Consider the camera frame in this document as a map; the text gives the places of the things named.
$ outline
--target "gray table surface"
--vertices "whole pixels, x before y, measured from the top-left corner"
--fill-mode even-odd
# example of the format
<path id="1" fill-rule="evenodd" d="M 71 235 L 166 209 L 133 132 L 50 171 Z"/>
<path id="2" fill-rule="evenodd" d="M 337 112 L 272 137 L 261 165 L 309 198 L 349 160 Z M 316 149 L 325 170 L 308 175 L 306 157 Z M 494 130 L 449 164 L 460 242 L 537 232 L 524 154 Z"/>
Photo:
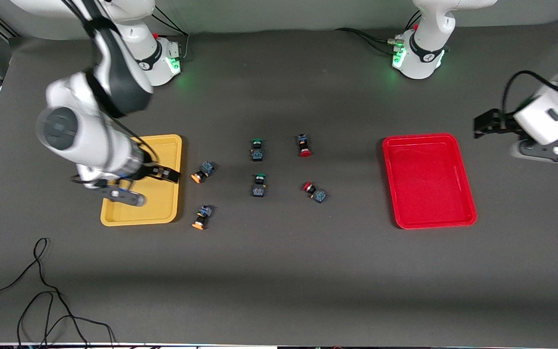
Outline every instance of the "gray table surface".
<path id="1" fill-rule="evenodd" d="M 204 185 L 185 177 L 177 221 L 109 228 L 100 199 L 69 183 L 73 164 L 34 129 L 45 87 L 84 68 L 89 45 L 22 40 L 0 95 L 0 287 L 49 237 L 47 279 L 120 342 L 558 347 L 558 165 L 513 159 L 513 135 L 471 133 L 511 74 L 558 73 L 558 24 L 460 28 L 449 45 L 431 78 L 410 81 L 350 33 L 195 35 L 183 75 L 124 122 L 182 135 L 184 174 L 206 159 L 220 168 Z M 521 79 L 510 104 L 537 86 Z M 308 159 L 296 156 L 301 132 Z M 474 226 L 394 225 L 381 140 L 432 132 L 458 138 Z M 255 137 L 263 163 L 248 160 Z M 248 196 L 257 172 L 264 199 Z M 308 180 L 330 199 L 309 200 Z M 190 227 L 200 204 L 217 207 L 203 232 Z M 0 294 L 0 342 L 16 340 L 42 289 L 34 270 Z M 46 306 L 26 318 L 32 340 Z M 79 342 L 70 323 L 58 335 Z"/>

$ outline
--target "tabletop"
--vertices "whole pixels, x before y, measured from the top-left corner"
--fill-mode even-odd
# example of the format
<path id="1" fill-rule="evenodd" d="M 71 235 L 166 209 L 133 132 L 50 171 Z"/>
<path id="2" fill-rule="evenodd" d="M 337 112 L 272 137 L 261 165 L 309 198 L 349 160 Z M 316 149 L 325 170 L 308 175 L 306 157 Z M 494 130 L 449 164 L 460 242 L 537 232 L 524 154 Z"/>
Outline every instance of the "tabletop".
<path id="1" fill-rule="evenodd" d="M 179 215 L 105 227 L 100 198 L 35 135 L 46 86 L 85 68 L 91 46 L 20 40 L 0 94 L 0 287 L 48 237 L 47 281 L 120 342 L 558 347 L 558 165 L 510 157 L 513 135 L 472 139 L 472 119 L 499 106 L 514 72 L 558 73 L 558 23 L 459 28 L 449 46 L 432 77 L 412 81 L 351 33 L 193 36 L 182 75 L 122 119 L 140 135 L 182 136 Z M 537 87 L 520 79 L 510 105 Z M 478 221 L 402 230 L 382 140 L 437 132 L 458 139 Z M 261 163 L 248 156 L 254 138 Z M 197 185 L 188 174 L 205 160 L 219 166 Z M 259 172 L 263 199 L 249 195 Z M 306 181 L 328 200 L 310 200 Z M 200 232 L 190 224 L 202 204 L 216 209 Z M 43 289 L 32 270 L 0 293 L 0 342 L 16 340 Z M 40 341 L 47 305 L 27 314 L 26 340 Z M 68 322 L 57 332 L 80 342 Z"/>

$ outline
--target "white wall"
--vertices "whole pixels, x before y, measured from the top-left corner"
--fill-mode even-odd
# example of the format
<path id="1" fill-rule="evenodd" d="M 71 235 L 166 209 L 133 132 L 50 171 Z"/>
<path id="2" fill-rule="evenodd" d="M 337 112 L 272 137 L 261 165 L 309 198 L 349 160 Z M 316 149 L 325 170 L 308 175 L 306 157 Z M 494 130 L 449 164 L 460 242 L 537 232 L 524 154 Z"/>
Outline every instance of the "white wall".
<path id="1" fill-rule="evenodd" d="M 257 32 L 281 29 L 327 30 L 403 27 L 416 10 L 410 0 L 156 0 L 157 6 L 189 33 Z M 513 26 L 558 20 L 558 0 L 499 0 L 487 9 L 457 11 L 458 26 Z M 26 13 L 0 0 L 0 16 L 24 36 L 86 38 L 76 20 Z M 153 18 L 151 30 L 173 31 Z"/>

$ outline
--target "small electronic component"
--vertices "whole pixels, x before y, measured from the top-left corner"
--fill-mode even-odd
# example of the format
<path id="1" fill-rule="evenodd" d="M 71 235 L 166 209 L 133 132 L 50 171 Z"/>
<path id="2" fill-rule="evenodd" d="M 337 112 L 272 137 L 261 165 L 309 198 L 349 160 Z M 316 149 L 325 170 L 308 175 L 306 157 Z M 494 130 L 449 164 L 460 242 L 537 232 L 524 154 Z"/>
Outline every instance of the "small electronic component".
<path id="1" fill-rule="evenodd" d="M 195 183 L 199 184 L 206 177 L 210 177 L 213 172 L 215 172 L 215 167 L 209 161 L 204 161 L 204 163 L 200 165 L 200 170 L 191 174 L 191 178 Z"/>
<path id="2" fill-rule="evenodd" d="M 262 152 L 262 140 L 256 138 L 251 141 L 251 160 L 262 161 L 264 153 Z"/>
<path id="3" fill-rule="evenodd" d="M 202 205 L 199 212 L 197 212 L 197 219 L 193 222 L 192 226 L 195 229 L 204 230 L 206 228 L 206 221 L 212 214 L 210 206 Z"/>
<path id="4" fill-rule="evenodd" d="M 311 194 L 311 198 L 313 201 L 321 204 L 324 199 L 326 199 L 326 192 L 324 190 L 319 190 L 314 186 L 311 182 L 305 183 L 303 186 L 303 190 Z"/>
<path id="5" fill-rule="evenodd" d="M 266 175 L 257 173 L 254 179 L 254 185 L 251 187 L 251 196 L 264 197 L 264 190 L 266 189 Z"/>
<path id="6" fill-rule="evenodd" d="M 298 144 L 298 156 L 306 158 L 311 155 L 310 146 L 307 140 L 307 133 L 301 133 L 296 137 L 296 142 Z"/>

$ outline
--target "red plastic bin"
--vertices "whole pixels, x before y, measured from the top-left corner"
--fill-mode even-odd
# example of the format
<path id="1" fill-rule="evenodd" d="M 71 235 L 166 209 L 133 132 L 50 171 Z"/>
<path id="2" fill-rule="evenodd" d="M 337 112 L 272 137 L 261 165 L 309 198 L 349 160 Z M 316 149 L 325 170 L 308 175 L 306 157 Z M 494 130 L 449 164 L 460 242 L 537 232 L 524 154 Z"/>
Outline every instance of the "red plastic bin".
<path id="1" fill-rule="evenodd" d="M 401 228 L 458 227 L 477 221 L 455 137 L 449 133 L 387 137 L 383 154 L 393 212 Z"/>

